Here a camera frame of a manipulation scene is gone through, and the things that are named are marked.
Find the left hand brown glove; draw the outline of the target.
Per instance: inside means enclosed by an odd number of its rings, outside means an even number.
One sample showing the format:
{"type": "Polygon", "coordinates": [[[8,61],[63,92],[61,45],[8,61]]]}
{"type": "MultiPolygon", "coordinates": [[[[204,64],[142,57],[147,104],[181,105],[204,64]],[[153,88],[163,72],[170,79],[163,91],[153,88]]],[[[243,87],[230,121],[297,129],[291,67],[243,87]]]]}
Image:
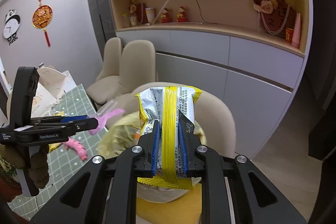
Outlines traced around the left hand brown glove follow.
{"type": "MultiPolygon", "coordinates": [[[[16,169],[24,169],[26,167],[23,159],[23,147],[11,147],[1,144],[1,157],[16,169]]],[[[39,151],[30,157],[29,177],[34,185],[43,189],[49,182],[49,166],[47,162],[47,154],[49,146],[41,145],[39,151]]]]}

